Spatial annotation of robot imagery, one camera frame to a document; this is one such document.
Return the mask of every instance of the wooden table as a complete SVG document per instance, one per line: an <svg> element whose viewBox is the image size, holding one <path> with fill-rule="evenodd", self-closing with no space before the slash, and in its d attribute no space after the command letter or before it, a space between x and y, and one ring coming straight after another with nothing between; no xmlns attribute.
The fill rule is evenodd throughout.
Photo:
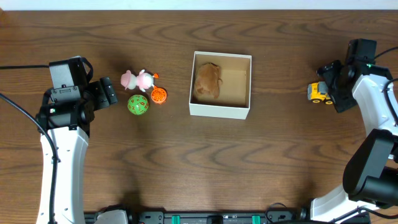
<svg viewBox="0 0 398 224"><path fill-rule="evenodd" d="M337 114L307 100L315 70L344 60L351 39L398 45L395 11L5 12L0 65L86 57L94 80L111 77L119 103L95 113L85 160L84 207L265 210L321 197L341 184L365 138L358 107ZM189 115L193 52L253 57L247 120ZM378 64L398 72L398 54ZM127 69L157 72L164 105L132 115ZM52 87L47 69L1 71L0 92L36 114ZM42 150L36 127L0 101L0 223L34 223ZM381 211L397 213L392 208ZM375 223L389 223L374 217Z"/></svg>

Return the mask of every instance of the storage box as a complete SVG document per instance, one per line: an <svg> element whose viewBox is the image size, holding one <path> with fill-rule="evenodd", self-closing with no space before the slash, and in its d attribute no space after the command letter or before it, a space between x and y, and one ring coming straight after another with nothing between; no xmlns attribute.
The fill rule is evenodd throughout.
<svg viewBox="0 0 398 224"><path fill-rule="evenodd" d="M220 96L196 98L193 95L195 75L201 65L213 63L220 67ZM195 52L193 57L189 110L191 115L246 119L250 110L251 56Z"/></svg>

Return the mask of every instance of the brown toy in box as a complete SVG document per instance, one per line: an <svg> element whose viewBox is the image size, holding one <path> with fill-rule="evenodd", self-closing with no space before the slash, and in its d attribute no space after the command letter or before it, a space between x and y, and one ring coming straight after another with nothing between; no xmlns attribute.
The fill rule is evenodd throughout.
<svg viewBox="0 0 398 224"><path fill-rule="evenodd" d="M214 99L217 99L220 95L219 85L221 83L219 66L213 63L206 63L198 69L195 75L193 94L196 97L212 95Z"/></svg>

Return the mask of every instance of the wheel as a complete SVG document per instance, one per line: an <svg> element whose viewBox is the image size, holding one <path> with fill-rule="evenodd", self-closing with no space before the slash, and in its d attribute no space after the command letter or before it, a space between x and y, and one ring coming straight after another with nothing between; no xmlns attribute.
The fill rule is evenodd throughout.
<svg viewBox="0 0 398 224"><path fill-rule="evenodd" d="M332 104L333 104L333 101L332 101L332 100L324 100L324 103L325 103L326 105L332 105Z"/></svg>

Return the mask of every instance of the orange toy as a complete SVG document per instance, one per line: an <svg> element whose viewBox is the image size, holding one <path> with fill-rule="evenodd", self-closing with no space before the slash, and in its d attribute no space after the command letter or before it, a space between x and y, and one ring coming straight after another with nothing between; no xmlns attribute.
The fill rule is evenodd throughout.
<svg viewBox="0 0 398 224"><path fill-rule="evenodd" d="M167 92L163 88L154 87L154 90L150 94L152 100L157 104L162 104L166 101Z"/></svg>

